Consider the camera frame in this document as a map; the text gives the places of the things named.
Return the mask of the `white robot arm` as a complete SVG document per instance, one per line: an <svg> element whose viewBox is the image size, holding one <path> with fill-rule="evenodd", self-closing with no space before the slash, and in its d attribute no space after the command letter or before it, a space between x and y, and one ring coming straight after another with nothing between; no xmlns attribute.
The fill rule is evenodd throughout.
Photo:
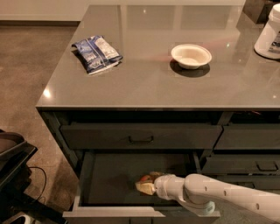
<svg viewBox="0 0 280 224"><path fill-rule="evenodd" d="M184 178L151 172L135 183L136 189L163 200L175 200L198 216L214 212L215 202L226 202L242 212L262 219L265 224L280 224L280 195L232 185L201 174Z"/></svg>

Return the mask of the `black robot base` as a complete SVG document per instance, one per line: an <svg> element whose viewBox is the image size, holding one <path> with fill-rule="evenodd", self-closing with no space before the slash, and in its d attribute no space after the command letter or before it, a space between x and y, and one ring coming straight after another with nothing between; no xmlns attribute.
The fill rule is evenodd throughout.
<svg viewBox="0 0 280 224"><path fill-rule="evenodd" d="M62 214L25 194L31 183L28 160L38 148L15 132L0 130L0 217L7 221L15 212L27 212L32 218L44 218L55 224L67 224Z"/></svg>

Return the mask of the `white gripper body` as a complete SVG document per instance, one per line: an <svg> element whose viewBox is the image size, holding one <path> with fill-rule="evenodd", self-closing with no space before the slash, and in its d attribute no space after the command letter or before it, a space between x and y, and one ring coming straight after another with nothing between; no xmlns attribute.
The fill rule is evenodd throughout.
<svg viewBox="0 0 280 224"><path fill-rule="evenodd" d="M185 179L168 174L160 176L154 182L156 194L164 200L182 200L184 198Z"/></svg>

